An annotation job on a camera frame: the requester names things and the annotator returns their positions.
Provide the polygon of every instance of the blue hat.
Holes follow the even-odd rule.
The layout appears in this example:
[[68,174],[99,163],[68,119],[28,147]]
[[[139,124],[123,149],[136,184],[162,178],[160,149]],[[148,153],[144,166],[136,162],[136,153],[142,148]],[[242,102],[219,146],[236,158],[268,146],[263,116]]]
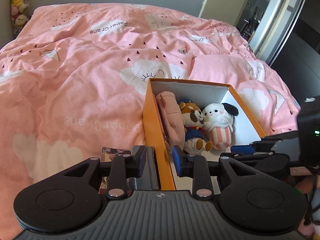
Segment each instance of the blue hat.
[[180,100],[180,101],[177,101],[177,103],[178,103],[178,105],[180,104],[180,103],[192,103],[192,100],[191,99],[189,99],[189,98],[185,98],[185,99],[183,99],[183,100]]

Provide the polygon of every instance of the bed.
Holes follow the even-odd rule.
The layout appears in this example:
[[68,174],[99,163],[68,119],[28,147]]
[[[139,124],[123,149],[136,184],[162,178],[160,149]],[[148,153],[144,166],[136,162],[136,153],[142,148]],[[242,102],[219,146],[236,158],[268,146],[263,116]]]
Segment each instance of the bed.
[[299,105],[228,24],[137,4],[39,7],[0,50],[0,239],[13,200],[102,147],[143,143],[148,78],[231,84],[267,135],[296,130]]

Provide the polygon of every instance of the metal pin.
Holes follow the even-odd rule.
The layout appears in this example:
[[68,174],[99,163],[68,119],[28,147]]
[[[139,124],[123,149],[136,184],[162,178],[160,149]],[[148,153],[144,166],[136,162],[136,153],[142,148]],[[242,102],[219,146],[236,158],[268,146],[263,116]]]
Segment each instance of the metal pin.
[[120,188],[113,188],[111,190],[108,191],[108,194],[111,197],[120,197],[124,194],[124,191]]
[[209,197],[212,194],[212,191],[206,188],[201,188],[196,191],[196,194],[199,197]]

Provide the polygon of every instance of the orange box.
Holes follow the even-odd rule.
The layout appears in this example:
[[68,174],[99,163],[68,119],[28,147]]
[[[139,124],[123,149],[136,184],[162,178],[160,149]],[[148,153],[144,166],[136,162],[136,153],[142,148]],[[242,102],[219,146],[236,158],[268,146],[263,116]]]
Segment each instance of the orange box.
[[[179,178],[172,162],[172,154],[168,153],[161,120],[158,116],[154,95],[163,91],[175,94],[177,100],[190,98],[200,108],[211,103],[229,103],[236,106],[239,115],[234,119],[232,145],[249,144],[266,136],[249,108],[231,85],[182,79],[150,78],[143,108],[142,120],[146,145],[154,146],[156,150],[156,166],[161,190],[176,190],[192,188],[191,178]],[[203,155],[210,161],[217,161],[221,152],[230,150],[211,150]],[[217,188],[216,179],[212,182]]]

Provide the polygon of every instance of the pink bag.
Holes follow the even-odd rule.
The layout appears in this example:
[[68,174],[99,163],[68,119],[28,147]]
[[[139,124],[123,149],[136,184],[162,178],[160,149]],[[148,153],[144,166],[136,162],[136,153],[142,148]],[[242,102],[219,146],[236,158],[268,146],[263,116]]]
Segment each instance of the pink bag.
[[183,150],[186,134],[175,95],[172,92],[164,91],[156,96],[156,101],[168,143],[171,147],[178,145]]
[[215,127],[212,131],[207,132],[207,136],[213,143],[213,149],[224,150],[231,145],[231,130],[229,127]]

